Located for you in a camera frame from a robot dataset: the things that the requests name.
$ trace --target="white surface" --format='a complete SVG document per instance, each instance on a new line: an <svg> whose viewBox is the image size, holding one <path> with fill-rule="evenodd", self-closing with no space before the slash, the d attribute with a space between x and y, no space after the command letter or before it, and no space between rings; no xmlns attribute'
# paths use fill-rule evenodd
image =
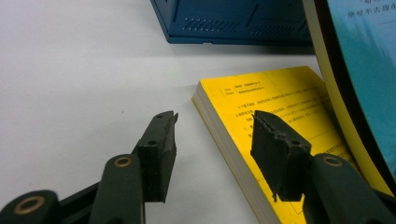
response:
<svg viewBox="0 0 396 224"><path fill-rule="evenodd" d="M154 115L174 110L177 160L147 223L257 223L191 97L202 77L299 65L319 72L307 49L170 45L149 0L2 0L0 208L99 181Z"/></svg>

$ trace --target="yellow book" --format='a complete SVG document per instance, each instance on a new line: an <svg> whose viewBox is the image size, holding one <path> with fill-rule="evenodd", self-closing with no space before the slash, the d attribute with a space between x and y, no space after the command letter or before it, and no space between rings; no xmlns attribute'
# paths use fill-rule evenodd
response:
<svg viewBox="0 0 396 224"><path fill-rule="evenodd" d="M312 144L352 161L324 82L309 67L201 79L192 96L260 223L305 223L303 201L276 203L250 156L255 110L274 113Z"/></svg>

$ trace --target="table surface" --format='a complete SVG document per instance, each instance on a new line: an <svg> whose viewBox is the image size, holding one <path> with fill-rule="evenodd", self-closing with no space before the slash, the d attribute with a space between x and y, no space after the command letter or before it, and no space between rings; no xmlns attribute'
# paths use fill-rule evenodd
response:
<svg viewBox="0 0 396 224"><path fill-rule="evenodd" d="M191 97L203 77L301 65L320 75L311 48L168 44L149 0L0 1L0 208L99 181L174 110L177 160L147 223L258 223Z"/></svg>

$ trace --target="ventilation slot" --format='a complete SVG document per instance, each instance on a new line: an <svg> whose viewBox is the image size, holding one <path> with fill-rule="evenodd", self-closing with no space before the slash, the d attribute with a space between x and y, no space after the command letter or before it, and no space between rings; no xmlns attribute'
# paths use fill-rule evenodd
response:
<svg viewBox="0 0 396 224"><path fill-rule="evenodd" d="M303 38L310 38L310 37L311 37L311 34L309 33L309 29L305 29L305 30L303 31L303 33L301 34L301 37L303 37Z"/></svg>
<svg viewBox="0 0 396 224"><path fill-rule="evenodd" d="M251 35L287 37L290 36L290 33L294 30L294 27L256 24L254 29L254 31L250 32Z"/></svg>
<svg viewBox="0 0 396 224"><path fill-rule="evenodd" d="M216 32L232 33L235 32L239 22L234 21L213 21L207 19L186 18L186 25L183 30L194 32Z"/></svg>

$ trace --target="book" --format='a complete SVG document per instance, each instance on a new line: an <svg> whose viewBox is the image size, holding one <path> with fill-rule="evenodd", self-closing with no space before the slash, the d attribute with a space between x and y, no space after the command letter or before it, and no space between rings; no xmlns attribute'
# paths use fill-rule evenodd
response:
<svg viewBox="0 0 396 224"><path fill-rule="evenodd" d="M396 1L304 0L346 141L373 189L396 193Z"/></svg>
<svg viewBox="0 0 396 224"><path fill-rule="evenodd" d="M305 223L303 203L277 201L250 156L255 110L278 115L312 144L351 161L322 79L309 67L204 78L192 100L260 223Z"/></svg>

